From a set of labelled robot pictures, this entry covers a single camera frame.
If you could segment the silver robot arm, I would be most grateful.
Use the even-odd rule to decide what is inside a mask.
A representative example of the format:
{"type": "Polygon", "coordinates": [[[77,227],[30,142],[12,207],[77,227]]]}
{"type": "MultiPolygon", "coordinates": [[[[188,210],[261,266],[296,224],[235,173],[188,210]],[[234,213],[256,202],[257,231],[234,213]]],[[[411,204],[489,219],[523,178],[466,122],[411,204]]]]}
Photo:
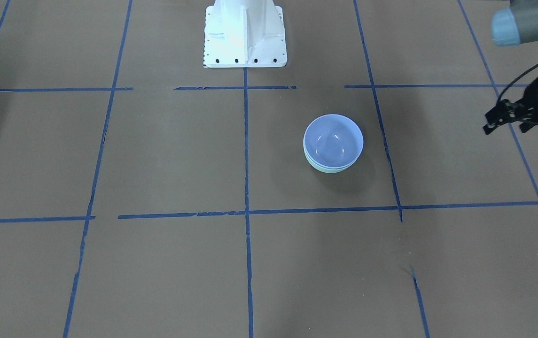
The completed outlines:
{"type": "MultiPolygon", "coordinates": [[[[507,8],[493,15],[491,35],[497,46],[518,46],[538,41],[538,0],[510,1],[507,8]]],[[[516,102],[499,94],[485,118],[483,131],[486,135],[506,124],[518,123],[522,133],[538,126],[538,77],[526,86],[516,102]]]]}

